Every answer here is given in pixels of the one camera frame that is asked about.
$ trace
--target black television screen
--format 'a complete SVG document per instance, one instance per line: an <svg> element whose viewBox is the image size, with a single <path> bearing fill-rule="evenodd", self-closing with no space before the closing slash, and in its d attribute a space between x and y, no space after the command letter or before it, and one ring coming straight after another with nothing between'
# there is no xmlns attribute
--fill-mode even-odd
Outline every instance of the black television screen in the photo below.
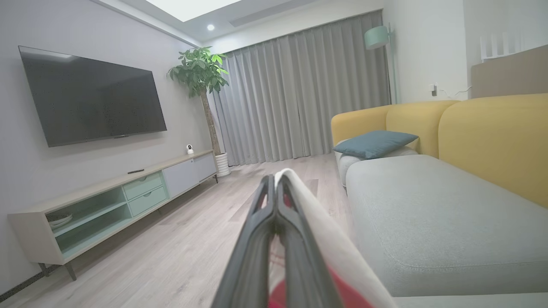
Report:
<svg viewBox="0 0 548 308"><path fill-rule="evenodd" d="M48 146L167 130L151 71L19 46Z"/></svg>

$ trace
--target seat cushion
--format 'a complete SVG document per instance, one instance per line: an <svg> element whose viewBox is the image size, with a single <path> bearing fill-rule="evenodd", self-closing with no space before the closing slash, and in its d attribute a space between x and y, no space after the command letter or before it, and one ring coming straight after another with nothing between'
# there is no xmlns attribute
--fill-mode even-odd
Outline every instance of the seat cushion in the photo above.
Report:
<svg viewBox="0 0 548 308"><path fill-rule="evenodd" d="M393 156L401 156L401 155L415 155L417 152L415 150L411 149L407 146L402 146L397 150L394 150L388 154L386 154L384 157L393 157ZM348 171L348 168L350 168L351 165L354 163L360 162L365 160L365 158L356 157L352 155L346 155L340 152L335 152L335 159L337 161L337 167L339 168L339 177L341 179L341 183L344 187L346 187L346 172Z"/></svg>
<svg viewBox="0 0 548 308"><path fill-rule="evenodd" d="M355 163L346 187L392 296L548 292L548 209L426 155Z"/></svg>
<svg viewBox="0 0 548 308"><path fill-rule="evenodd" d="M539 308L546 307L548 293L394 298L399 308Z"/></svg>

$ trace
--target blue pillow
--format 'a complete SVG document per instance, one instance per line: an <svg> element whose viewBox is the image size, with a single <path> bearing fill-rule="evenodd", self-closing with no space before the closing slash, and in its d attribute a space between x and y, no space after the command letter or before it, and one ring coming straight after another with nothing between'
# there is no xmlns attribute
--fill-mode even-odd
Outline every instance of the blue pillow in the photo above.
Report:
<svg viewBox="0 0 548 308"><path fill-rule="evenodd" d="M374 130L341 142L333 150L347 155L373 159L397 150L417 138L418 136L406 133Z"/></svg>

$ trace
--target floor lamp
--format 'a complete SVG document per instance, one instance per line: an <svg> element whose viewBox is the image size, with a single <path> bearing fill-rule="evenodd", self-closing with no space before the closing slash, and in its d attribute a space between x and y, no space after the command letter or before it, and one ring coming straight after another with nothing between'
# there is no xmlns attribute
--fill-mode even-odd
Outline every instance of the floor lamp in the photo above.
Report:
<svg viewBox="0 0 548 308"><path fill-rule="evenodd" d="M378 26L367 30L366 34L363 35L363 39L366 42L366 49L375 49L382 47L388 43L391 43L391 37L394 32L390 29L390 23L388 28L386 26ZM394 52L392 51L393 46L391 45L390 54L392 56L392 79L394 85L394 102L398 103L398 91L396 88L396 66L394 65Z"/></svg>

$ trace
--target laminate flooring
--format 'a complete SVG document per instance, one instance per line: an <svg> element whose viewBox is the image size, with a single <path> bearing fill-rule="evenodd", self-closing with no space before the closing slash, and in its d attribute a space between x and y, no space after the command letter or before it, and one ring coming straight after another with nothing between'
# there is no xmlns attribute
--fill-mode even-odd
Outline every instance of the laminate flooring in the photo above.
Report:
<svg viewBox="0 0 548 308"><path fill-rule="evenodd" d="M334 155L231 168L166 204L0 308L209 307L255 189L264 175L292 168L331 217L354 239Z"/></svg>

